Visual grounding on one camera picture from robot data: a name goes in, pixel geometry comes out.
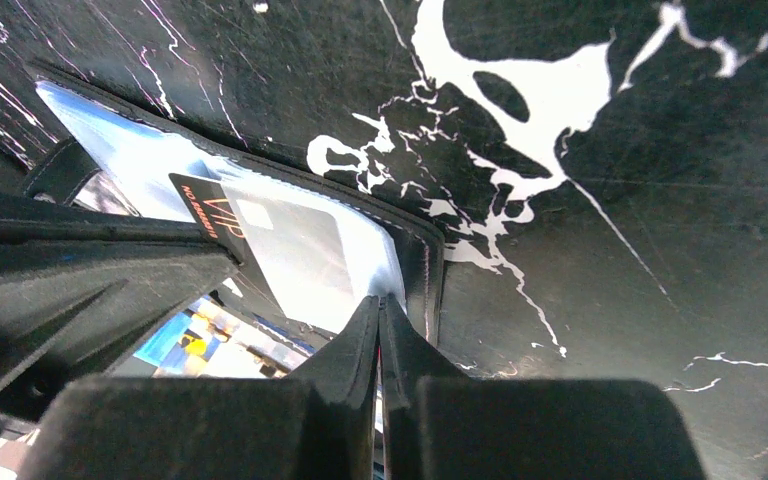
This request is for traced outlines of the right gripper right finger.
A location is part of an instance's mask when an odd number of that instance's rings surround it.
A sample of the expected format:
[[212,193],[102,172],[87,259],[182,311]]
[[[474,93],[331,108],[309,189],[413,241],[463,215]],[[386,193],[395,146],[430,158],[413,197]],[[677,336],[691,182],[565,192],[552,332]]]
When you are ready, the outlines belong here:
[[379,302],[390,479],[701,479],[677,407],[630,379],[480,380]]

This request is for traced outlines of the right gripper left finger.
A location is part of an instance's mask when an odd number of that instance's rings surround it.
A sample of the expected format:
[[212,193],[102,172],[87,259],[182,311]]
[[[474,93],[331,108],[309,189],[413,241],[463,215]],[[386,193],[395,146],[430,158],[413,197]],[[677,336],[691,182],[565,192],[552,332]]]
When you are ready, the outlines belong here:
[[281,379],[87,376],[45,412],[23,479],[369,479],[380,301]]

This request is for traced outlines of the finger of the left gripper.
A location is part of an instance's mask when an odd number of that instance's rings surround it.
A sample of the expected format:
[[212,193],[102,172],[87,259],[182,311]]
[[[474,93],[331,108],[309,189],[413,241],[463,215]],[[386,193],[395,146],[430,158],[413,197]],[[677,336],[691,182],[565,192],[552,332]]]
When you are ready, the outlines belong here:
[[235,267],[190,223],[0,193],[0,414],[37,420]]

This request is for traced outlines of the black VIP card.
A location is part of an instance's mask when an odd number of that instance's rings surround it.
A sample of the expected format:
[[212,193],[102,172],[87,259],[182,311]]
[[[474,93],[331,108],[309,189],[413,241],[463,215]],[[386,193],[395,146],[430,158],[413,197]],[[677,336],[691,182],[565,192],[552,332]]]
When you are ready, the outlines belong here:
[[344,329],[358,301],[336,221],[311,196],[258,175],[169,179],[203,232],[256,273],[269,305],[331,333]]

